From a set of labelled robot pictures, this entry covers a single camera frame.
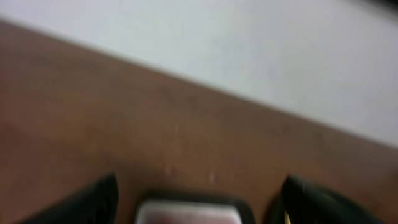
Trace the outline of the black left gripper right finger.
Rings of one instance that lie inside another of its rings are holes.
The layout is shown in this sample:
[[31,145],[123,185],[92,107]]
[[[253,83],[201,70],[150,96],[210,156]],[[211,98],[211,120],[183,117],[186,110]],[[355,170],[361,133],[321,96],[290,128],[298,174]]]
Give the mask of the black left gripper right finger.
[[270,224],[382,224],[352,200],[288,175],[270,204]]

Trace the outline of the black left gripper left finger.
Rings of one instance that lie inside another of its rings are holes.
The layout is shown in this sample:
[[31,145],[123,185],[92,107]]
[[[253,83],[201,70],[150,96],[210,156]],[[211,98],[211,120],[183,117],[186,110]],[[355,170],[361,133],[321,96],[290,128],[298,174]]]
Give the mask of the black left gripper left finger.
[[21,223],[113,224],[118,200],[116,175],[110,173]]

